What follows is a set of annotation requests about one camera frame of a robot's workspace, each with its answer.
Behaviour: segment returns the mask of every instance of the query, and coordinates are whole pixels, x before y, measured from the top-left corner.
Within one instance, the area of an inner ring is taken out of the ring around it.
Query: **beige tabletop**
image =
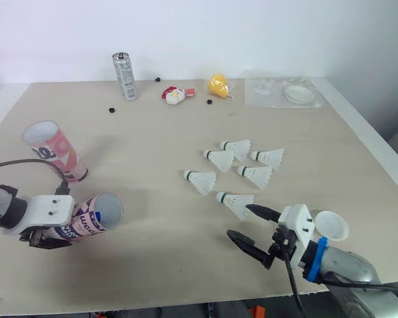
[[[196,87],[175,107],[161,100],[169,86]],[[83,201],[112,191],[122,201],[121,226],[68,248],[30,248],[0,232],[0,315],[66,313],[174,305],[291,293],[281,261],[270,270],[226,236],[235,229],[267,249],[274,224],[240,223],[215,199],[182,179],[185,169],[216,167],[202,151],[249,138],[252,149],[284,148],[265,191],[233,170],[215,190],[255,195],[279,211],[307,204],[348,222],[334,246],[366,257],[382,282],[398,280],[398,187],[331,108],[286,111],[245,107],[243,82],[234,100],[208,95],[201,81],[140,82],[140,98],[122,100],[115,82],[36,83],[0,124],[0,161],[34,158],[21,141],[36,121],[56,121],[90,173],[73,185]],[[110,114],[108,109],[115,107]],[[0,169],[19,195],[54,193],[57,177],[40,164]],[[295,271],[301,292],[324,290]]]

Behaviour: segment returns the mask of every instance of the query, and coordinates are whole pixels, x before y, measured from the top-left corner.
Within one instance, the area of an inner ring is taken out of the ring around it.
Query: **wire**
[[[52,168],[54,168],[58,172],[58,174],[62,178],[62,183],[64,183],[65,185],[68,185],[68,181],[66,180],[65,175],[62,172],[62,170],[56,164],[53,164],[52,162],[49,162],[49,161],[46,161],[46,160],[41,160],[41,159],[19,159],[19,160],[5,161],[5,162],[0,162],[0,167],[10,166],[11,164],[24,164],[24,163],[27,163],[27,162],[40,162],[41,164],[48,164],[49,166],[51,166]]]
[[[322,280],[324,285],[336,286],[336,287],[347,287],[347,288],[362,288],[364,290],[389,290],[398,297],[398,288],[395,286],[381,285],[381,284],[365,284],[365,283],[344,283],[344,282],[333,282],[332,280]]]
[[[295,283],[295,277],[293,276],[291,261],[289,260],[289,253],[286,250],[282,250],[282,254],[283,254],[283,259],[285,260],[287,274],[289,275],[289,281],[291,283],[293,297],[295,298],[295,301],[297,303],[297,306],[298,306],[298,309],[299,309],[301,315],[304,318],[307,318],[308,316],[305,313],[305,309],[302,306],[302,303],[300,302],[297,284]]]

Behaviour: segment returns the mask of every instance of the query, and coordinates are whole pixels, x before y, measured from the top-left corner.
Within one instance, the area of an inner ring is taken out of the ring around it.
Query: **white round lid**
[[[291,85],[285,88],[285,96],[292,103],[309,103],[314,99],[314,93],[308,88],[299,85]]]
[[[315,218],[316,230],[329,240],[344,240],[350,234],[347,222],[331,211],[321,211]]]

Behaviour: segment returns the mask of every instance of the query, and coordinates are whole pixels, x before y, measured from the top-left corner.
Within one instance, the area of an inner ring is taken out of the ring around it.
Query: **clear plastic packaging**
[[[245,104],[277,109],[318,109],[328,102],[307,78],[254,74],[245,78]]]

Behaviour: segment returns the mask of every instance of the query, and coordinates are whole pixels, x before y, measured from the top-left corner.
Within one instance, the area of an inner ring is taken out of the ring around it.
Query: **shuttlecock tube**
[[[110,192],[102,192],[77,205],[68,225],[45,230],[46,237],[64,240],[78,240],[118,227],[123,209],[118,197]]]
[[[24,130],[22,140],[40,159],[56,164],[68,182],[80,182],[87,176],[86,165],[55,122],[41,121],[31,125]]]

